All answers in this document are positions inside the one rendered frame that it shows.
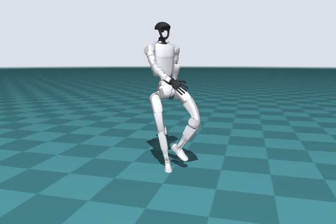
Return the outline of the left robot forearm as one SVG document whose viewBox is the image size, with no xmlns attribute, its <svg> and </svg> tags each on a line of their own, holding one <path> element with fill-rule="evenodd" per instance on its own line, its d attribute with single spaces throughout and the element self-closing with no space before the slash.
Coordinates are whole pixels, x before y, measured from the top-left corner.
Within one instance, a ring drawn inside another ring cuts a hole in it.
<svg viewBox="0 0 336 224">
<path fill-rule="evenodd" d="M 174 80 L 177 80 L 178 73 L 179 73 L 179 71 L 177 71 L 177 72 L 172 71 L 172 78 L 173 78 Z"/>
</svg>

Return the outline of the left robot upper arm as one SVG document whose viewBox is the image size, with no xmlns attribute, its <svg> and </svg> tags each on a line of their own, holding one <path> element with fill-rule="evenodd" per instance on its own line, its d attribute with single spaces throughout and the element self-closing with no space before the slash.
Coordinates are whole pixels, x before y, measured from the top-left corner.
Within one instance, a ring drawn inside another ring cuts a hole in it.
<svg viewBox="0 0 336 224">
<path fill-rule="evenodd" d="M 174 65 L 173 65 L 173 71 L 177 72 L 180 70 L 181 66 L 180 64 L 178 64 L 178 56 L 179 56 L 179 52 L 180 52 L 180 48 L 176 45 L 173 45 L 174 46 Z"/>
</svg>

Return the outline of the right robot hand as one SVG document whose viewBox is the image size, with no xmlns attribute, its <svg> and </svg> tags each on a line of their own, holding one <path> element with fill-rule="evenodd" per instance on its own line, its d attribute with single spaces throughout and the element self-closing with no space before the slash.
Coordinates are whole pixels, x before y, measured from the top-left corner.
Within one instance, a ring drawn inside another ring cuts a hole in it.
<svg viewBox="0 0 336 224">
<path fill-rule="evenodd" d="M 170 77 L 170 76 L 169 76 Z M 186 87 L 187 89 L 188 89 L 188 87 L 187 86 L 185 86 L 184 84 L 182 84 L 181 82 L 183 82 L 183 83 L 186 83 L 185 81 L 183 81 L 183 80 L 174 80 L 172 77 L 170 77 L 171 78 L 171 80 L 169 81 L 169 82 L 166 82 L 167 84 L 169 84 L 169 85 L 172 85 L 172 87 L 173 87 L 173 89 L 175 89 L 179 94 L 181 94 L 181 92 L 180 91 L 182 91 L 183 93 L 185 93 L 183 90 L 185 90 L 186 92 L 187 92 L 187 90 L 185 89 L 185 88 L 183 88 L 182 86 L 184 86 L 184 87 Z M 182 85 L 182 86 L 181 86 Z M 180 89 L 180 87 L 183 89 Z M 179 90 L 180 91 L 179 91 Z M 182 95 L 182 94 L 181 94 Z"/>
</svg>

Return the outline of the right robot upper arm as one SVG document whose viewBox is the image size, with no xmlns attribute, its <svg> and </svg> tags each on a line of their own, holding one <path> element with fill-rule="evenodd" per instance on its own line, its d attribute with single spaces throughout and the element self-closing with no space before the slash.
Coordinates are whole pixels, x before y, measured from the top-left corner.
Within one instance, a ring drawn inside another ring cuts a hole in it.
<svg viewBox="0 0 336 224">
<path fill-rule="evenodd" d="M 159 63 L 156 63 L 156 58 L 155 58 L 155 54 L 154 54 L 155 48 L 154 45 L 148 45 L 145 49 L 144 49 L 144 53 L 146 54 L 148 61 L 150 63 L 150 66 L 152 68 L 153 64 L 156 64 L 156 66 L 158 68 L 162 68 L 162 66 Z"/>
</svg>

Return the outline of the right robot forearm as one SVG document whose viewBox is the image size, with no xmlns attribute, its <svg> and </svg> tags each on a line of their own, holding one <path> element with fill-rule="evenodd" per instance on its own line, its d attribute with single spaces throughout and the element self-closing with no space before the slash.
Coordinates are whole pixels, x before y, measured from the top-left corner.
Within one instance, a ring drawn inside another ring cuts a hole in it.
<svg viewBox="0 0 336 224">
<path fill-rule="evenodd" d="M 155 75 L 159 76 L 163 81 L 169 82 L 171 78 L 161 69 L 156 66 L 156 64 L 152 65 L 152 70 Z"/>
</svg>

